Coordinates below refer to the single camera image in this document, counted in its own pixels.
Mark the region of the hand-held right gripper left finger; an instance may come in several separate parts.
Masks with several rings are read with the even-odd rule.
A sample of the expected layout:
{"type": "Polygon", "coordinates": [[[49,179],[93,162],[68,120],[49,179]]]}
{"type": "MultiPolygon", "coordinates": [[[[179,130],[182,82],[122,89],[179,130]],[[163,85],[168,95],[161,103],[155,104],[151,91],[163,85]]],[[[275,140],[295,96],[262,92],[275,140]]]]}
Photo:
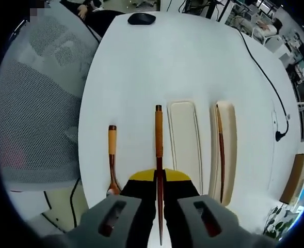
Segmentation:
{"type": "Polygon", "coordinates": [[[147,247],[156,215],[156,171],[133,174],[120,195],[83,214],[71,232],[73,247],[147,247]]]}

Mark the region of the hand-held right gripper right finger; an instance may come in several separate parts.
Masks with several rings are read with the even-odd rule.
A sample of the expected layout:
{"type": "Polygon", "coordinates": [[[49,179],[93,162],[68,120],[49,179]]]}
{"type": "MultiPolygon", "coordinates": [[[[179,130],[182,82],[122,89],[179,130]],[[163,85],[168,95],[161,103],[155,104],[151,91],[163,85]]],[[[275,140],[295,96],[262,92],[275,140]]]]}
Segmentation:
{"type": "Polygon", "coordinates": [[[164,170],[164,217],[172,247],[240,247],[236,215],[208,195],[199,195],[191,179],[164,170]]]}

